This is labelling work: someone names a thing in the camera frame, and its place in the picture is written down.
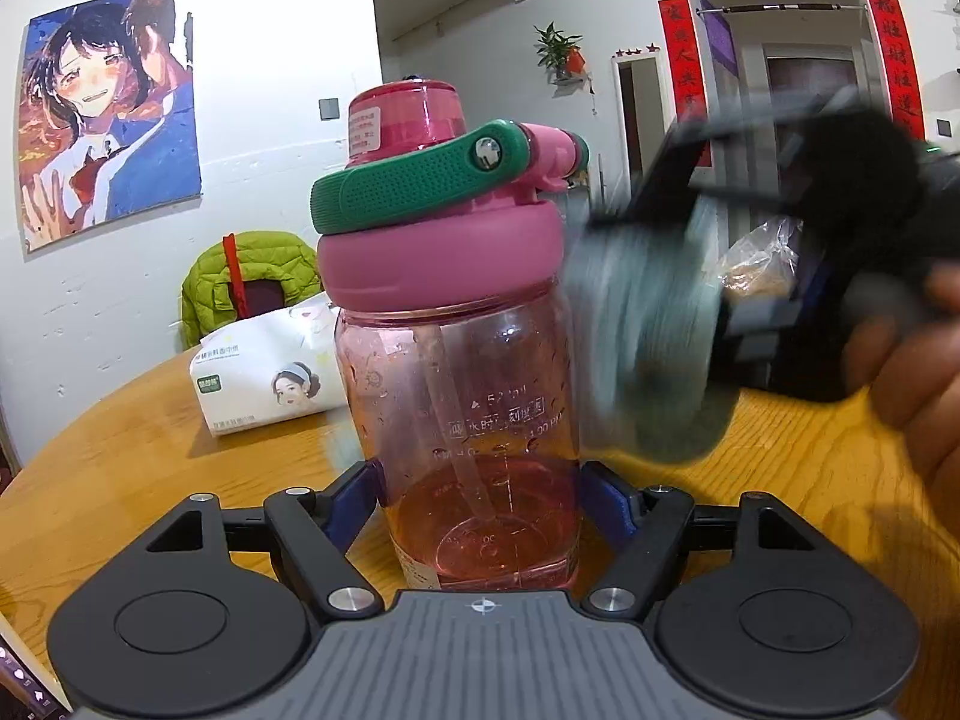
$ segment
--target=human hand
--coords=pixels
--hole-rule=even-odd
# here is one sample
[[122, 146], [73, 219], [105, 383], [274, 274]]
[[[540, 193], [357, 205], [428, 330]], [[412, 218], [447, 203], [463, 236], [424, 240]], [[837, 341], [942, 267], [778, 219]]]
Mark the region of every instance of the human hand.
[[[928, 293], [960, 314], [960, 266], [937, 266]], [[870, 386], [877, 417], [904, 434], [913, 469], [934, 512], [960, 538], [960, 316], [898, 343], [890, 319], [861, 324], [844, 350], [848, 387]]]
[[56, 170], [51, 175], [49, 190], [43, 185], [40, 176], [35, 175], [32, 185], [25, 184], [21, 191], [24, 224], [29, 230], [28, 250], [37, 250], [50, 242], [72, 235], [83, 223], [85, 209], [80, 209], [74, 218], [66, 214], [64, 186]]

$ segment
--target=white wall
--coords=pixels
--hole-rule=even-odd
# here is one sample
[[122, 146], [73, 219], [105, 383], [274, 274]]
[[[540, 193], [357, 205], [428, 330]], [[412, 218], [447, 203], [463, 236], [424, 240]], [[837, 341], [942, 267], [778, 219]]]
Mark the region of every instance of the white wall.
[[[21, 461], [179, 351], [179, 288], [201, 251], [250, 229], [317, 240], [311, 183], [343, 165], [347, 104], [380, 81], [373, 0], [195, 0], [203, 199], [26, 256], [13, 172], [20, 47], [30, 18], [82, 1], [0, 0], [0, 404]], [[342, 119], [321, 122], [329, 97]]]
[[396, 54], [380, 53], [380, 74], [383, 76], [384, 83], [399, 81], [403, 77], [403, 71], [400, 69], [400, 57]]
[[[404, 73], [416, 70], [453, 83], [460, 91], [467, 123], [506, 117], [552, 124], [580, 133], [593, 153], [603, 154], [606, 185], [624, 172], [610, 57], [618, 49], [664, 46], [657, 0], [477, 0], [451, 14], [437, 28], [419, 30], [400, 44]], [[938, 139], [935, 119], [949, 119], [960, 133], [960, 17], [958, 0], [901, 0], [923, 86], [928, 137]], [[597, 113], [586, 92], [554, 97], [555, 87], [536, 66], [533, 25], [553, 20], [557, 28], [583, 34], [584, 57], [593, 74]], [[670, 115], [673, 111], [670, 92]]]

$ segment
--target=pink water bottle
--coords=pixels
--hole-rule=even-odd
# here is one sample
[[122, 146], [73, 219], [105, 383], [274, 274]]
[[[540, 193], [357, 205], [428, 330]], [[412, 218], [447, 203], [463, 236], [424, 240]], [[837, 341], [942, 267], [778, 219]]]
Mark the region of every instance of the pink water bottle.
[[466, 133], [452, 87], [387, 84], [350, 107], [350, 163], [314, 187], [337, 358], [382, 469], [411, 586], [566, 586], [577, 563], [577, 422], [563, 223], [586, 145], [551, 127]]

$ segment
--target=curtain rod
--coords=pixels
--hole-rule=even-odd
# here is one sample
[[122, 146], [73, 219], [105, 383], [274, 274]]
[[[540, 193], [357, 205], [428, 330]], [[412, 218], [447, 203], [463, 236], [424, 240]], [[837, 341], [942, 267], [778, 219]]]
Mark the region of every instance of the curtain rod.
[[797, 2], [796, 4], [780, 5], [733, 5], [731, 7], [714, 7], [697, 9], [697, 13], [758, 13], [767, 10], [864, 10], [865, 5], [837, 5], [828, 2]]

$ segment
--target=metal screw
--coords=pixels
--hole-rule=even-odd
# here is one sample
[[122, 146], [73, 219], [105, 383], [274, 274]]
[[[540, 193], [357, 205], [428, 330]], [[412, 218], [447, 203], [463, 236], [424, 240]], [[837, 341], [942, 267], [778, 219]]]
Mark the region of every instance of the metal screw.
[[473, 144], [473, 157], [480, 170], [493, 170], [500, 164], [503, 150], [500, 143], [487, 136]]
[[637, 603], [637, 596], [622, 587], [602, 587], [590, 594], [590, 604], [603, 611], [626, 611]]
[[341, 611], [363, 611], [376, 597], [366, 587], [339, 587], [326, 596], [326, 603]]

